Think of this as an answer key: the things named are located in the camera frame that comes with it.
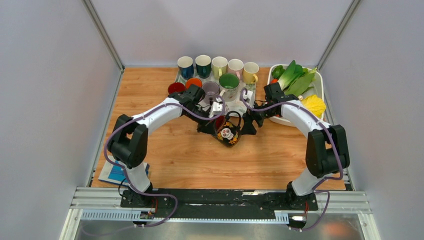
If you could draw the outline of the red mug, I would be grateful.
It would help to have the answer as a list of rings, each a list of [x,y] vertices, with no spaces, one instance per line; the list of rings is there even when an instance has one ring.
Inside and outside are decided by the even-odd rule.
[[[168,94],[172,94],[172,93],[182,93],[186,90],[186,87],[183,83],[181,82],[173,82],[172,84],[170,84],[167,88],[167,92]]]

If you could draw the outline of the cream cat pattern mug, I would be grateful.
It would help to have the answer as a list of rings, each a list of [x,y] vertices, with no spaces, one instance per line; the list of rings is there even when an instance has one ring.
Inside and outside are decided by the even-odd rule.
[[[224,90],[223,96],[228,102],[234,101],[240,85],[239,78],[233,73],[224,73],[218,80],[218,83],[222,90]]]

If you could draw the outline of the orange mug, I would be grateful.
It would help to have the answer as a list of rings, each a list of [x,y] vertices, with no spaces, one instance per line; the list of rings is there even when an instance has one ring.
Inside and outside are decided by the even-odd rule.
[[[190,78],[185,83],[185,88],[188,90],[191,85],[197,86],[199,88],[202,88],[203,82],[199,78]]]

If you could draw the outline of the black floral mug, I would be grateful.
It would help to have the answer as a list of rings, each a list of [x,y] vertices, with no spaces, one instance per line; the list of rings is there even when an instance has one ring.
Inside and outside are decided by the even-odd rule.
[[[238,123],[234,124],[230,121],[230,114],[238,116]],[[235,146],[241,138],[242,116],[239,112],[231,110],[225,116],[220,116],[214,122],[215,133],[213,137],[224,146],[231,148]]]

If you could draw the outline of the teal mug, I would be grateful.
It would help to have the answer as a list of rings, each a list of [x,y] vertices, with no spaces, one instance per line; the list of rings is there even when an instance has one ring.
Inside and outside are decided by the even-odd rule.
[[[195,58],[196,72],[202,79],[207,79],[211,74],[212,59],[208,55],[199,55]]]

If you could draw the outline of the pale yellow mug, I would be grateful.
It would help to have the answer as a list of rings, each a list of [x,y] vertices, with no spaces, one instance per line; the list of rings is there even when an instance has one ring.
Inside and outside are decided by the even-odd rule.
[[[246,62],[243,67],[242,77],[245,84],[256,84],[259,80],[258,72],[260,67],[255,62]]]

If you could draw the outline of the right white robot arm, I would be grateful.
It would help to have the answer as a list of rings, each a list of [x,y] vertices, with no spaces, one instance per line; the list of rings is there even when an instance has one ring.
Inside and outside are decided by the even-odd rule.
[[[242,115],[243,135],[255,135],[265,119],[280,116],[291,122],[306,137],[306,168],[290,182],[285,195],[286,205],[300,208],[305,196],[316,190],[326,180],[342,180],[343,170],[350,166],[346,130],[341,125],[331,125],[320,120],[293,94],[285,94],[278,83],[264,87],[265,102],[253,107],[246,104]]]

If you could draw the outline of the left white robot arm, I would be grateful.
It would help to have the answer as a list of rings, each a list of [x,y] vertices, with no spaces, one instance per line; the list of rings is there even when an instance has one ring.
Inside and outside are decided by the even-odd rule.
[[[202,110],[198,104],[205,96],[201,87],[191,85],[187,90],[170,93],[160,104],[143,113],[134,116],[122,114],[116,120],[104,144],[103,154],[112,154],[113,159],[106,160],[123,170],[129,188],[135,192],[133,200],[140,207],[147,207],[153,201],[152,183],[143,166],[149,135],[181,116],[187,116],[199,125],[206,125],[222,116],[226,108],[223,97],[214,97],[212,107]]]

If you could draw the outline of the mauve mug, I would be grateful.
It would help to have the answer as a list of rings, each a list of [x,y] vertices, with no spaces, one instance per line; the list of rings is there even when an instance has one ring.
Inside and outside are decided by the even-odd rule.
[[[218,95],[219,92],[220,92],[219,85],[216,82],[214,82],[214,81],[207,81],[207,82],[205,82],[203,84],[203,86],[202,86],[202,89],[203,89],[203,91],[205,93],[205,96],[204,96],[204,98],[203,98],[202,101],[206,105],[210,105],[211,104],[211,100],[213,100],[214,97],[216,95]]]

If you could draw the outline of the blue mug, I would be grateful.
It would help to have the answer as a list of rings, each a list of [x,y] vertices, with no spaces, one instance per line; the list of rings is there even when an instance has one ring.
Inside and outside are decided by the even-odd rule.
[[[180,75],[189,80],[194,76],[194,61],[190,56],[182,56],[177,60]]]

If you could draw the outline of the light green faceted mug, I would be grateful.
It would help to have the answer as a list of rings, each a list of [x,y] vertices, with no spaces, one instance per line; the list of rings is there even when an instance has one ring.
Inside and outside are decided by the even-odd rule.
[[[228,60],[223,56],[216,56],[211,60],[213,77],[215,80],[227,73]]]

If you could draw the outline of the pink mug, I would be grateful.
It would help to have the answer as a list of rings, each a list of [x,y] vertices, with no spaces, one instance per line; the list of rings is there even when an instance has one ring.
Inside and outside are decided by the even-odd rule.
[[[240,59],[231,59],[227,63],[227,73],[234,74],[239,80],[242,79],[244,63]]]

